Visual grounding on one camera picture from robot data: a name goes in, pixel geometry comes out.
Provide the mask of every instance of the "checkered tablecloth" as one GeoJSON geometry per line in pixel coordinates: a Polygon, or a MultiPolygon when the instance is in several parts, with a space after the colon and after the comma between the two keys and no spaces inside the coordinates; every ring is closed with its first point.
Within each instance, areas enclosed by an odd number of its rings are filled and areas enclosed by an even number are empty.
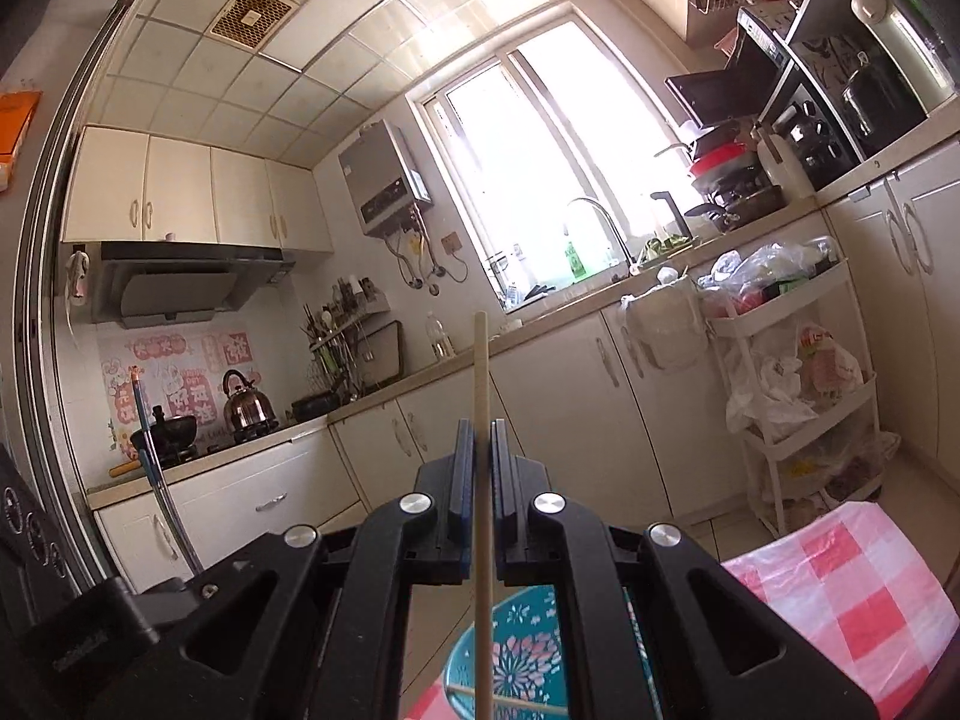
{"type": "Polygon", "coordinates": [[[847,503],[724,567],[896,717],[960,620],[893,520],[847,503]]]}

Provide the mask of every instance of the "wooden stick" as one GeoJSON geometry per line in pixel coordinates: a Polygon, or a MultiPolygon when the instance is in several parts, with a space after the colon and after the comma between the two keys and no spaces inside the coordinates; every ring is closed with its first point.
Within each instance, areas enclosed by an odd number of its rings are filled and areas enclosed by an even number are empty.
{"type": "Polygon", "coordinates": [[[473,429],[476,479],[473,487],[473,686],[475,720],[493,720],[493,498],[490,478],[490,340],[487,313],[473,315],[473,429]]]}
{"type": "MultiPolygon", "coordinates": [[[[464,696],[472,696],[474,699],[477,695],[477,691],[468,685],[447,685],[446,689],[451,693],[460,693],[464,696]]],[[[495,704],[500,704],[501,707],[529,709],[531,712],[539,712],[540,714],[558,714],[563,717],[567,717],[569,714],[569,712],[566,710],[566,707],[554,707],[553,704],[535,704],[532,701],[523,701],[523,699],[511,698],[510,696],[500,696],[496,693],[493,694],[493,702],[495,704]]]]}

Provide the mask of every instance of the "range hood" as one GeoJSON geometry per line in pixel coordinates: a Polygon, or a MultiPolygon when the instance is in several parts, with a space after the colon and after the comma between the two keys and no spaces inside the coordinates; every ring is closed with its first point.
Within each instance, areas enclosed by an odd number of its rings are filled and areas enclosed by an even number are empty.
{"type": "Polygon", "coordinates": [[[294,266],[278,248],[104,241],[91,252],[91,319],[123,327],[207,322],[294,266]]]}

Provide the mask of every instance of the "dish soap bottle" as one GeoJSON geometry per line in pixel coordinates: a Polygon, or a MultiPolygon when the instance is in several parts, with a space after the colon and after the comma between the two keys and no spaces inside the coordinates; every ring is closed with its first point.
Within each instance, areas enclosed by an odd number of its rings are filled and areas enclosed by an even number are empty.
{"type": "Polygon", "coordinates": [[[566,246],[563,248],[563,254],[566,255],[566,261],[570,265],[570,271],[573,273],[573,280],[577,281],[587,275],[587,269],[573,247],[573,240],[570,238],[570,231],[563,227],[563,235],[566,237],[566,246]]]}
{"type": "Polygon", "coordinates": [[[426,314],[426,337],[430,341],[430,348],[433,349],[433,355],[438,362],[443,362],[443,360],[448,360],[456,355],[450,336],[446,334],[443,324],[440,324],[440,319],[437,319],[432,311],[426,314]]]}

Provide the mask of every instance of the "kettle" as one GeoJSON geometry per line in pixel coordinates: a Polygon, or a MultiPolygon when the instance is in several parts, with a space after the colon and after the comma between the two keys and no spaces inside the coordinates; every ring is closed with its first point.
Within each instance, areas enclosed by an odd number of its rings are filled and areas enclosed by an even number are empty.
{"type": "Polygon", "coordinates": [[[224,374],[224,395],[227,396],[227,403],[224,404],[224,421],[234,433],[258,425],[277,423],[270,399],[235,368],[231,368],[224,374]],[[229,380],[232,376],[240,379],[241,385],[237,385],[231,394],[229,380]]]}

